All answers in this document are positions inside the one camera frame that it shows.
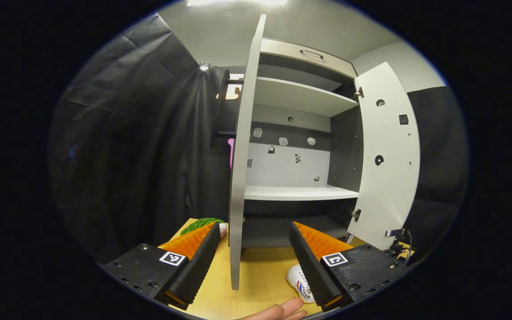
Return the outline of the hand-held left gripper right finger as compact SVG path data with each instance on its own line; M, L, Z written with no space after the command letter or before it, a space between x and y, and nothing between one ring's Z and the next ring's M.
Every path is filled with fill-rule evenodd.
M288 238L323 312L369 298L410 271L371 244L354 247L297 221L290 223Z

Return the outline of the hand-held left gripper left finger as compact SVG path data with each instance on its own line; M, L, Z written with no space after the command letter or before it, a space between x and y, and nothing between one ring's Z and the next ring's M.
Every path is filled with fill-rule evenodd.
M99 266L138 293L187 310L211 267L220 241L220 223L211 221L162 245L139 244Z

